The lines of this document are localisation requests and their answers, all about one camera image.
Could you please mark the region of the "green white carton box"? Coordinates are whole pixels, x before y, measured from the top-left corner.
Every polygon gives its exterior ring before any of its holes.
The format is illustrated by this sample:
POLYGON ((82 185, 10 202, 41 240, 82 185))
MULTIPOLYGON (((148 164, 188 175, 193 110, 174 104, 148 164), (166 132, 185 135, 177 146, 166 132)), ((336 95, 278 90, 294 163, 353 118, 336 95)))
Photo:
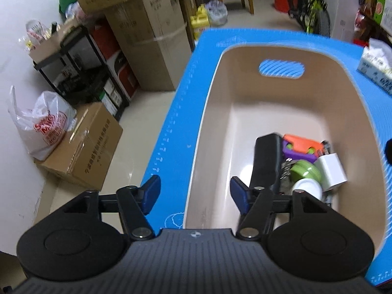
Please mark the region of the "green white carton box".
POLYGON ((377 0, 373 19, 388 35, 391 35, 391 0, 377 0))

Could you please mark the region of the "white charger cube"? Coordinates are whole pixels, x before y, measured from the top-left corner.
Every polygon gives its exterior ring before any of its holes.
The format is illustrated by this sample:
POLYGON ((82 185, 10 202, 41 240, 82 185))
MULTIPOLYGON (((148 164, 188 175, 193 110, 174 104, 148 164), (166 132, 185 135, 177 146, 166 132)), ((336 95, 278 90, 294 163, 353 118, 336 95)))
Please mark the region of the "white charger cube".
POLYGON ((322 155, 318 157, 314 164, 321 174, 321 187, 324 192, 338 188, 347 182, 345 171, 337 153, 322 155))

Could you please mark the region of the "blue silicone baking mat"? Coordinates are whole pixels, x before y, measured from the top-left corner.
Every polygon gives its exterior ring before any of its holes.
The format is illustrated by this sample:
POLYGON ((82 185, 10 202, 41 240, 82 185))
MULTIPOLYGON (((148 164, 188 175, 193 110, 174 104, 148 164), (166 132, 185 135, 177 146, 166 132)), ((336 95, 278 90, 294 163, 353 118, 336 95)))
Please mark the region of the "blue silicone baking mat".
POLYGON ((277 45, 320 51, 336 57, 354 77, 374 122, 381 160, 386 172, 387 230, 384 245, 376 251, 367 280, 376 286, 391 281, 391 166, 385 159, 385 144, 391 138, 391 96, 358 70, 362 49, 338 40, 293 31, 266 29, 212 29, 204 33, 176 91, 146 176, 161 178, 161 194, 148 220, 155 230, 185 228, 183 225, 189 181, 201 118, 209 87, 221 55, 232 47, 277 45))

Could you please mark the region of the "beige plastic storage bin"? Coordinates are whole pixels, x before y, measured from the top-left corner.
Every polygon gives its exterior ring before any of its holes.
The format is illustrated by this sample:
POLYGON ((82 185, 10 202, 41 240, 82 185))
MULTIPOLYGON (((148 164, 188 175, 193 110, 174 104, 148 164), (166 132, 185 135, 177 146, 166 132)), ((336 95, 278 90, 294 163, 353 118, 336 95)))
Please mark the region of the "beige plastic storage bin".
POLYGON ((333 209, 365 230, 380 252, 387 230, 379 139, 354 77, 336 57, 277 45, 226 50, 209 87, 183 225, 236 229, 231 177, 249 183, 257 138, 276 133, 328 141, 347 182, 333 209))

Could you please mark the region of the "large wrapped cardboard box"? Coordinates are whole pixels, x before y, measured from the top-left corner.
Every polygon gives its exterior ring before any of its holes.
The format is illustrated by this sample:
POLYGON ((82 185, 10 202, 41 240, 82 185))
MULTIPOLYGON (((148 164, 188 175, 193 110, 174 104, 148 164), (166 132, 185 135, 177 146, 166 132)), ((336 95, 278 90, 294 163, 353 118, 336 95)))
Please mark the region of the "large wrapped cardboard box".
POLYGON ((179 0, 128 0, 104 14, 141 88, 175 91, 191 56, 179 0))

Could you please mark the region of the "white tissue pack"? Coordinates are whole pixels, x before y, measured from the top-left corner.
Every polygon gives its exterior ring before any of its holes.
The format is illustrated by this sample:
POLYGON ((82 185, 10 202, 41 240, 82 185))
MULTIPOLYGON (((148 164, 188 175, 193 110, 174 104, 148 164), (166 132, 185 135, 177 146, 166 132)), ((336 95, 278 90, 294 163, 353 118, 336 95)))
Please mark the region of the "white tissue pack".
POLYGON ((391 47, 381 40, 371 38, 364 47, 357 70, 392 95, 391 47))

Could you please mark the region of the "white masking tape roll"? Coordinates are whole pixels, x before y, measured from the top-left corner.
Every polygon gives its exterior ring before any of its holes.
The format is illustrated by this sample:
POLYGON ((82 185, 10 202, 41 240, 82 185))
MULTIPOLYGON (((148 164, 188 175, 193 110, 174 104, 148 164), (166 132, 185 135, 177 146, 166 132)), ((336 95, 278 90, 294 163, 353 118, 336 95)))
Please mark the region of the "white masking tape roll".
POLYGON ((335 192, 334 190, 324 191, 322 193, 322 202, 329 206, 330 208, 333 207, 333 201, 335 199, 335 192))

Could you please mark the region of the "green white round container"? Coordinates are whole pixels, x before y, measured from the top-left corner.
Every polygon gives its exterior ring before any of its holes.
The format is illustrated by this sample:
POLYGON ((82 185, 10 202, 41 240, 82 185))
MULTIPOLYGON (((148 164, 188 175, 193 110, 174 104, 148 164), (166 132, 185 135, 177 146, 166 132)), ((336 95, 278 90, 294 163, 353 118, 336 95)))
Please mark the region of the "green white round container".
POLYGON ((292 192, 303 190, 318 200, 322 199, 322 176, 314 164, 306 160, 295 162, 290 169, 290 179, 293 184, 291 188, 292 192))

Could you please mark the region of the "red white appliance box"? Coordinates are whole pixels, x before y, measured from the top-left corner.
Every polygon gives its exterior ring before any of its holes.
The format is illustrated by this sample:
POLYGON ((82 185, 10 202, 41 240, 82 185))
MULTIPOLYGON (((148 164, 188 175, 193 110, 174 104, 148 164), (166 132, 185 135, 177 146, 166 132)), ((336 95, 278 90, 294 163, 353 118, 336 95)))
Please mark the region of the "red white appliance box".
POLYGON ((105 17, 95 21, 90 29, 90 35, 112 72, 112 76, 130 102, 139 88, 139 83, 105 17))

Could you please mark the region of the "yellow oil jug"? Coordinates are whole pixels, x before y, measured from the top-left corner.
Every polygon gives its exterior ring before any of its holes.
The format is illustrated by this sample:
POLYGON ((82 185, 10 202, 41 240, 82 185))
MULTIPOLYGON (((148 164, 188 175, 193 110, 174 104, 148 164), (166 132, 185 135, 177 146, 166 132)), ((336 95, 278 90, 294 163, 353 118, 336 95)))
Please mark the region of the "yellow oil jug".
POLYGON ((202 4, 198 7, 195 15, 190 16, 191 27, 193 30, 193 37, 198 40, 203 31, 210 27, 209 17, 205 5, 202 4))

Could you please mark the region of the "black metal shelf rack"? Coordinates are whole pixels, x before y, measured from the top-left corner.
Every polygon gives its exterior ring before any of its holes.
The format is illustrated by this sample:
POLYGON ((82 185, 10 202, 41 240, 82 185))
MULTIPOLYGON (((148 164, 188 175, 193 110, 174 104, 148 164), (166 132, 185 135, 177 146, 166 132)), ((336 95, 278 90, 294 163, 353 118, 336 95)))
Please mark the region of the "black metal shelf rack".
POLYGON ((33 64, 52 89, 72 106, 102 102, 116 120, 129 106, 98 46, 82 25, 70 30, 59 50, 33 64))

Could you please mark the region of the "brown cardboard box on floor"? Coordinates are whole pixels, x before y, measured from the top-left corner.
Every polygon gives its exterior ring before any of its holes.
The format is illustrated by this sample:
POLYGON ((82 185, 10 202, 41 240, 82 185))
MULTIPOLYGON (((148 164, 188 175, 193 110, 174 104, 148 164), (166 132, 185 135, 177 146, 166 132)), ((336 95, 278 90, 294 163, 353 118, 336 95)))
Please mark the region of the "brown cardboard box on floor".
POLYGON ((104 104, 81 105, 74 128, 45 161, 35 163, 65 181, 101 190, 122 133, 104 104))

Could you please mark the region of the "white red plastic bag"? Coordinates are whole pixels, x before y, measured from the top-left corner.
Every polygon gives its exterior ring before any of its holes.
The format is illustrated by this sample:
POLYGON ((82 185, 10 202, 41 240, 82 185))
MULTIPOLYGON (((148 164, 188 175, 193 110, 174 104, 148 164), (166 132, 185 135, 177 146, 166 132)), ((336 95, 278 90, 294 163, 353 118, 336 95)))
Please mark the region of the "white red plastic bag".
POLYGON ((61 142, 76 117, 76 110, 56 92, 44 91, 33 109, 17 105, 15 87, 9 92, 8 112, 28 154, 44 161, 61 142))

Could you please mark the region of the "green children's bicycle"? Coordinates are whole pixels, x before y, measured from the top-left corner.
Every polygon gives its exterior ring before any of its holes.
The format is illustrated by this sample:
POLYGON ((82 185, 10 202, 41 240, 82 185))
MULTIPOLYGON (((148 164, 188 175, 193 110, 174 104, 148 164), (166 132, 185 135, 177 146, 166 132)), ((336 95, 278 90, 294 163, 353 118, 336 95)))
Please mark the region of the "green children's bicycle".
POLYGON ((288 0, 288 5, 288 15, 305 33, 330 38, 330 15, 324 0, 288 0))

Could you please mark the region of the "orange purple toy block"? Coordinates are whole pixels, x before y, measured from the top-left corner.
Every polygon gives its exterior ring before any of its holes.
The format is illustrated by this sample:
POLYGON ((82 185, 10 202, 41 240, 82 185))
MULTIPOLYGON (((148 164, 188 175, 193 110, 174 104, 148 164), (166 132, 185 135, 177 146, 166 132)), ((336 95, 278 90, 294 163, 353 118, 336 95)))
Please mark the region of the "orange purple toy block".
POLYGON ((283 155, 294 161, 305 160, 314 163, 318 158, 318 151, 322 151, 323 148, 323 143, 312 139, 291 134, 283 136, 283 155))

